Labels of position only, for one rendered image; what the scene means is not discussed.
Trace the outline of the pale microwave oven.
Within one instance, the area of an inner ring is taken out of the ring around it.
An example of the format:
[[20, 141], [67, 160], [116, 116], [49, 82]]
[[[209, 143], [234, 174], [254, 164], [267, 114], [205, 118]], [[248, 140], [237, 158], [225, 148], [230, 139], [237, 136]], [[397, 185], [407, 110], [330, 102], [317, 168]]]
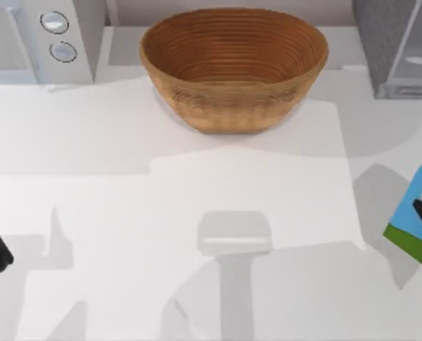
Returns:
[[[41, 26], [40, 15], [50, 11], [67, 17], [64, 34]], [[92, 84], [106, 23], [106, 0], [0, 0], [0, 85]], [[50, 55], [50, 45], [60, 41], [76, 48], [73, 62]]]

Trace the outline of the brown woven basket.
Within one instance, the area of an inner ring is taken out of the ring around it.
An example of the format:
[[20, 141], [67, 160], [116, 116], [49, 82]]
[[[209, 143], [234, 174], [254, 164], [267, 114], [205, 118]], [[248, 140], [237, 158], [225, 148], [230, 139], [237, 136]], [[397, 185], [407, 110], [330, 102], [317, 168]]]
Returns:
[[171, 110], [205, 134], [256, 134], [277, 125], [329, 56], [314, 25], [268, 9], [208, 8], [152, 25], [142, 65]]

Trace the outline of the microwave knob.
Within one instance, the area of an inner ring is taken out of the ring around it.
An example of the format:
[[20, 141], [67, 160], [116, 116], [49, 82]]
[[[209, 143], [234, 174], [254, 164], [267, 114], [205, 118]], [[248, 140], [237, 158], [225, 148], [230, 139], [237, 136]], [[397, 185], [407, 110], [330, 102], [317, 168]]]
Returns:
[[77, 58], [76, 48], [65, 41], [52, 43], [49, 47], [50, 55], [60, 63], [71, 63]]
[[59, 11], [42, 13], [40, 24], [44, 30], [52, 34], [64, 34], [70, 26], [67, 17]]

